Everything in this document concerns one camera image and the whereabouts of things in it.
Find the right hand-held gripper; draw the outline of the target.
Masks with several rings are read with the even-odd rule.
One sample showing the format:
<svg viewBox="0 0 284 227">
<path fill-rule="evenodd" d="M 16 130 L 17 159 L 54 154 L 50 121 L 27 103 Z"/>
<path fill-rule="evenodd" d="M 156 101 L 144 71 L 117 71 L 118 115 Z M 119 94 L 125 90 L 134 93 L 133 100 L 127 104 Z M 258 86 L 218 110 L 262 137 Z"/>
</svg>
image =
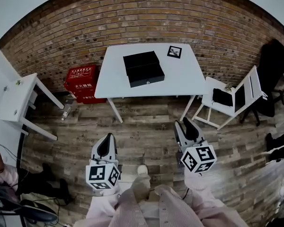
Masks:
<svg viewBox="0 0 284 227">
<path fill-rule="evenodd" d="M 187 140 L 192 140 L 195 143 L 205 141 L 203 131 L 196 123 L 187 117 L 183 118 L 183 123 L 186 127 L 186 133 L 179 121 L 174 122 L 176 142 L 181 148 L 187 147 Z M 207 142 L 187 147 L 180 158 L 185 169 L 191 173 L 206 172 L 212 168 L 216 161 L 214 148 Z"/>
</svg>

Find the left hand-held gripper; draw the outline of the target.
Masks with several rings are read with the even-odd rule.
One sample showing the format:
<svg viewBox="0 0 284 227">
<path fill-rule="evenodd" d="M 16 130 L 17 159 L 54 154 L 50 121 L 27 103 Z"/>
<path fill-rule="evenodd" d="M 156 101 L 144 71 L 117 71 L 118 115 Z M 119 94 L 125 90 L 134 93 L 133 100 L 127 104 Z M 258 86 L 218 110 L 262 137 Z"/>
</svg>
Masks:
<svg viewBox="0 0 284 227">
<path fill-rule="evenodd" d="M 121 172 L 116 155 L 116 141 L 112 133 L 103 136 L 93 146 L 92 157 L 86 166 L 86 183 L 95 191 L 112 190 L 117 185 Z"/>
</svg>

